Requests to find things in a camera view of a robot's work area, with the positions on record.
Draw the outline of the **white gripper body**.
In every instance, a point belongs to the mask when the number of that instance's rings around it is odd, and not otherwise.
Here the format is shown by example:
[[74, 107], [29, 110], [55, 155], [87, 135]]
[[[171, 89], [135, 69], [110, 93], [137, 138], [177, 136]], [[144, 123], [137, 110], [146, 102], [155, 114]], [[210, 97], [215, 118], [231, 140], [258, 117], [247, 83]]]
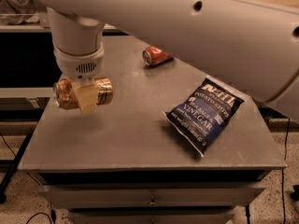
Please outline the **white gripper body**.
[[58, 67], [66, 77], [73, 80], [95, 77], [101, 70], [104, 47], [100, 45], [99, 49], [86, 55], [67, 54], [54, 47], [54, 55]]

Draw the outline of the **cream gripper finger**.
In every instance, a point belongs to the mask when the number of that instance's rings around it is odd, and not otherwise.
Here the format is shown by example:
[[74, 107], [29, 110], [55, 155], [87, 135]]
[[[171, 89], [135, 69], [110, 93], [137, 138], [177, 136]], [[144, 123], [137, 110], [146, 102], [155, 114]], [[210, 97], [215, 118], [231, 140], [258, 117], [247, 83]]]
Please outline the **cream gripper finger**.
[[74, 81], [72, 83], [72, 91], [82, 114], [89, 114], [95, 111], [98, 101], [98, 88], [93, 78]]

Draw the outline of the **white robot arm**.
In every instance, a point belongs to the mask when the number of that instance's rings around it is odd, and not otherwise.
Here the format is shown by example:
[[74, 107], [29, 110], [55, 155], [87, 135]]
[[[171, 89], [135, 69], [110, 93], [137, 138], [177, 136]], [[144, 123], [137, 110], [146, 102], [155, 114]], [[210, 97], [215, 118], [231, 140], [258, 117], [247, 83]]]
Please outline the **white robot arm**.
[[299, 120], [299, 11], [254, 0], [37, 0], [112, 25]]

